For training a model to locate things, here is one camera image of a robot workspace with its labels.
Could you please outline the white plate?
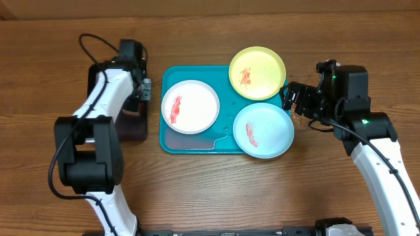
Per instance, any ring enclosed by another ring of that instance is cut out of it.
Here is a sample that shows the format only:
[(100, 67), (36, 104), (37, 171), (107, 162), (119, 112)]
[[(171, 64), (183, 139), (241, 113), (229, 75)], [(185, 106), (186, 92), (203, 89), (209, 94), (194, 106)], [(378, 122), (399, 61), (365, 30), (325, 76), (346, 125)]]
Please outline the white plate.
[(164, 94), (161, 114), (171, 129), (181, 134), (198, 134), (213, 125), (220, 106), (217, 93), (208, 84), (185, 80)]

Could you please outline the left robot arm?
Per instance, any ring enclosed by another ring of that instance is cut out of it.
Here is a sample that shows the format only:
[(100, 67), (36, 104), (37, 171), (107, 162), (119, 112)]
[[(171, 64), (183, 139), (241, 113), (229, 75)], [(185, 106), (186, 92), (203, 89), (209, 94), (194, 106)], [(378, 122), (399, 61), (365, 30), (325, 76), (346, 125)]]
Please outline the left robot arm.
[[(48, 173), (50, 190), (61, 199), (84, 199), (94, 209), (103, 235), (140, 235), (137, 217), (122, 191), (124, 160), (116, 121), (125, 104), (144, 104), (151, 98), (147, 50), (133, 39), (122, 39), (118, 55), (90, 70), (90, 91), (84, 104), (54, 124), (56, 153)], [(70, 186), (71, 197), (53, 184), (58, 167), (60, 181)]]

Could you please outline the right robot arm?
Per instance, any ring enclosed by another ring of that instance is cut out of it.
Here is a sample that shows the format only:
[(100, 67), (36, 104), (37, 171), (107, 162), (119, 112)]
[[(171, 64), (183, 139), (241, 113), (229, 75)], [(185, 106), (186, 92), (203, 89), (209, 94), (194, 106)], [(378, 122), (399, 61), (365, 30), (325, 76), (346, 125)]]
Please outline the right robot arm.
[(316, 87), (290, 82), (280, 89), (282, 109), (320, 122), (342, 141), (368, 186), (386, 235), (418, 235), (419, 197), (389, 116), (371, 111), (366, 68), (327, 60), (316, 64), (316, 72)]

